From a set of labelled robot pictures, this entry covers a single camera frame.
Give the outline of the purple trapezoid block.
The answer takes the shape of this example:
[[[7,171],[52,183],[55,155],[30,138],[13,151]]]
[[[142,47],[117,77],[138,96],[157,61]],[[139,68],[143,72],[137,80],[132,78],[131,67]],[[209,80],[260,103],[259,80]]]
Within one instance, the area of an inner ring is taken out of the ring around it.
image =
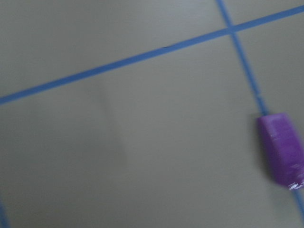
[[[257,118],[257,128],[275,183],[289,190],[304,186],[304,144],[286,113]]]

